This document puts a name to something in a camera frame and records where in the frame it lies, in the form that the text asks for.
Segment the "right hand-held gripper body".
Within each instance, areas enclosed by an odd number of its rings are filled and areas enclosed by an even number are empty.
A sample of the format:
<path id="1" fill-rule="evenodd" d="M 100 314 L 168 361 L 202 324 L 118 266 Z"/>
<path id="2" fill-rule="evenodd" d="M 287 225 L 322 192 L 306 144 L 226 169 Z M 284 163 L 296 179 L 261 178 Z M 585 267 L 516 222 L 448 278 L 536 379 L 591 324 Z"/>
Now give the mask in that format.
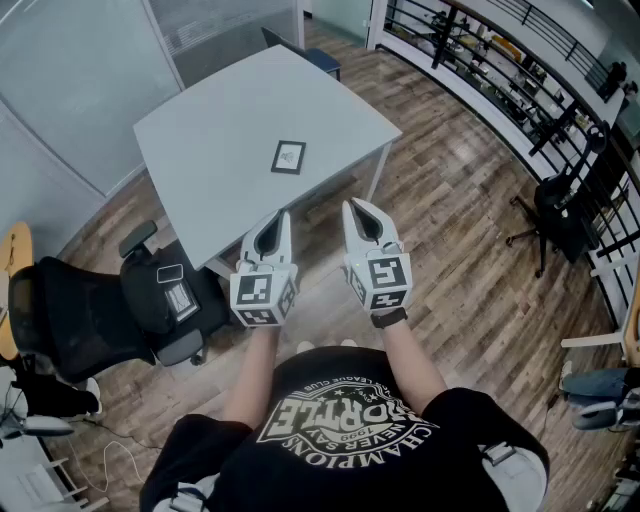
<path id="1" fill-rule="evenodd" d="M 401 243 L 345 255 L 347 283 L 365 311 L 405 307 L 413 288 L 410 255 Z"/>

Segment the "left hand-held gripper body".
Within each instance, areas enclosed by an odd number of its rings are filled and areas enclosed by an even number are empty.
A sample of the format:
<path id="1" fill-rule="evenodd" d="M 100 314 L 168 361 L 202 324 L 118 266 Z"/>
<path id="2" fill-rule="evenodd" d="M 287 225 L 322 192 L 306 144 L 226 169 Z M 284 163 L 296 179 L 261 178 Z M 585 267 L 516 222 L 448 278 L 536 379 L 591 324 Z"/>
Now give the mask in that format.
<path id="1" fill-rule="evenodd" d="M 230 308 L 247 328 L 283 326 L 298 293 L 293 263 L 241 260 L 230 276 Z"/>

